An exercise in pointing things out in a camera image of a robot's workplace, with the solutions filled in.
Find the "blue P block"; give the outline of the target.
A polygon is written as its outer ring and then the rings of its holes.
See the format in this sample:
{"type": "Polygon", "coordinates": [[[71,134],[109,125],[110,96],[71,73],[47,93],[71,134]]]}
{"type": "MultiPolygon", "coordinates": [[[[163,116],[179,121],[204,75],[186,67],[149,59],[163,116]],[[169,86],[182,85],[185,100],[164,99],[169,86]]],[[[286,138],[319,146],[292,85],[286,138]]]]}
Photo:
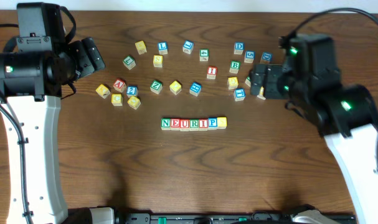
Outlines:
{"type": "Polygon", "coordinates": [[[217,118],[208,118],[208,129],[209,130],[218,129],[217,118]]]}

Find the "green R block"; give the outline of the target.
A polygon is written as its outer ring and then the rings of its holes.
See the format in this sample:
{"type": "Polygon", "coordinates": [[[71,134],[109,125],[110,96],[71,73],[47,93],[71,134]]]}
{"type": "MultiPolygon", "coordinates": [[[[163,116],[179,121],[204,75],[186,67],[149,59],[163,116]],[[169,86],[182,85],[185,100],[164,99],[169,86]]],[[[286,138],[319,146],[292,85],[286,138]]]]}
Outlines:
{"type": "Polygon", "coordinates": [[[189,130],[190,131],[198,131],[199,130],[199,120],[198,119],[190,119],[189,120],[189,130]]]}

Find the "red U block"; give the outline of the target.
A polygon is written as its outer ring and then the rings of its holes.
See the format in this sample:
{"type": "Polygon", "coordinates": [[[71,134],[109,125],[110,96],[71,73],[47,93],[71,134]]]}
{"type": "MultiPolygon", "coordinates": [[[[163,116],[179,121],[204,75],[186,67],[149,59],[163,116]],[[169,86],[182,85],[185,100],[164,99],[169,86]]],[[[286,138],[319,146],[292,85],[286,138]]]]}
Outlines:
{"type": "Polygon", "coordinates": [[[189,131],[190,120],[189,119],[180,119],[179,120],[179,129],[180,131],[189,131]]]}

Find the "green N block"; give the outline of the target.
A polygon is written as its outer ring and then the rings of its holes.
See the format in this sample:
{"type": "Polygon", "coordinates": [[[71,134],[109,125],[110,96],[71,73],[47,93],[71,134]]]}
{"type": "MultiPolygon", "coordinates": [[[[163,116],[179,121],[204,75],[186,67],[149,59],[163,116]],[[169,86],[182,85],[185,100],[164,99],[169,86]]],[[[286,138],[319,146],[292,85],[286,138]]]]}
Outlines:
{"type": "Polygon", "coordinates": [[[171,129],[171,119],[170,118],[162,118],[161,119],[161,129],[162,130],[170,130],[171,129]]]}

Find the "red E block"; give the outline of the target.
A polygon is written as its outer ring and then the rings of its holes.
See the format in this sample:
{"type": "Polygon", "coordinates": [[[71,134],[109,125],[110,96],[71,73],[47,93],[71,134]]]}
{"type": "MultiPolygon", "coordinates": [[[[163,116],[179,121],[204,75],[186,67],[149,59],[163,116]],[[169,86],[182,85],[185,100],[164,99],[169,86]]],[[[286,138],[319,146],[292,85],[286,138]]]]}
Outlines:
{"type": "Polygon", "coordinates": [[[180,130],[180,119],[179,118],[171,118],[170,122],[171,122],[170,128],[171,128],[172,131],[179,131],[180,130]]]}

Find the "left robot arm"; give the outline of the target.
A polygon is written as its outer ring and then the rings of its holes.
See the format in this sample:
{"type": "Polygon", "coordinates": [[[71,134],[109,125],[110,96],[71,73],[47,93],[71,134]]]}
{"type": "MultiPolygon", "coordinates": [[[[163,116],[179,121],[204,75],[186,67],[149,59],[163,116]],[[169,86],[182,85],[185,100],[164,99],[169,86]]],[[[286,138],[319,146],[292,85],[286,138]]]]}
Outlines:
{"type": "Polygon", "coordinates": [[[59,172],[57,128],[62,87],[105,68],[92,38],[74,40],[66,7],[17,5],[19,35],[0,53],[0,112],[7,134],[8,223],[117,223],[114,208],[73,208],[59,172]]]}

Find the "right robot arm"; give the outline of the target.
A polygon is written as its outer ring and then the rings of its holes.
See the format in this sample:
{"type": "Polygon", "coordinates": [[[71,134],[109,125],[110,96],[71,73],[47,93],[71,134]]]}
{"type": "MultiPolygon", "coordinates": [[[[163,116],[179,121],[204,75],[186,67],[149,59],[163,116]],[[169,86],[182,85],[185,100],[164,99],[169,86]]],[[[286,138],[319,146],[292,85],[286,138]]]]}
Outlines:
{"type": "Polygon", "coordinates": [[[343,174],[359,223],[378,223],[378,109],[362,85],[344,86],[334,41],[325,34],[280,39],[281,65],[259,63],[251,94],[286,99],[285,108],[315,125],[343,174]]]}

